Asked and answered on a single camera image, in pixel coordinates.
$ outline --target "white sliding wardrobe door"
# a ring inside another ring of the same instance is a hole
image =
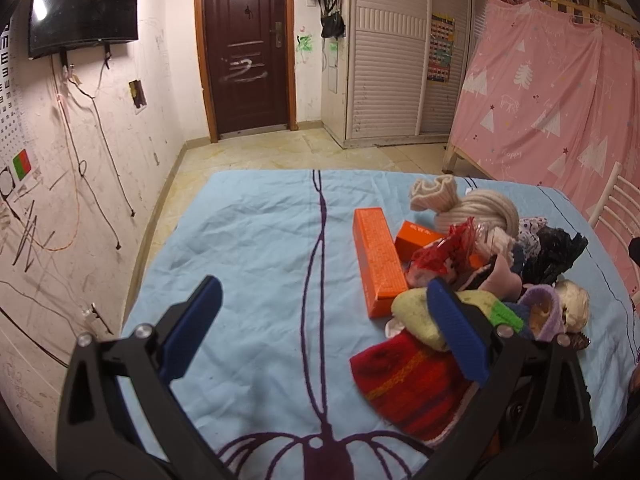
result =
[[[466,71],[471,0],[433,0],[433,14],[452,18],[455,34],[448,81],[427,81],[420,127],[422,135],[448,134],[451,130]],[[431,30],[435,27],[436,20],[432,18]]]
[[[473,55],[476,52],[476,47],[478,47],[478,43],[480,43],[480,38],[484,32],[487,1],[488,0],[473,0],[472,3],[473,31],[469,46],[469,61],[473,58]]]
[[[355,0],[355,5],[350,137],[413,135],[420,104],[427,0]]]

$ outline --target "eye chart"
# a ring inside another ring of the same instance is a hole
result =
[[[6,199],[32,174],[35,162],[20,116],[10,26],[0,34],[0,194]]]

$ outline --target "wardrobe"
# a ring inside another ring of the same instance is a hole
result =
[[[486,2],[348,0],[346,116],[336,140],[446,142]]]

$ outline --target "tv screen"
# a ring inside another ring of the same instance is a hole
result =
[[[138,39],[137,0],[33,0],[29,55]]]

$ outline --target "tile floor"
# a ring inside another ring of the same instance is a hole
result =
[[[200,188],[224,170],[382,170],[441,174],[445,144],[343,150],[322,128],[221,140],[184,155],[162,208],[146,265],[156,257]],[[465,160],[456,175],[484,178]]]

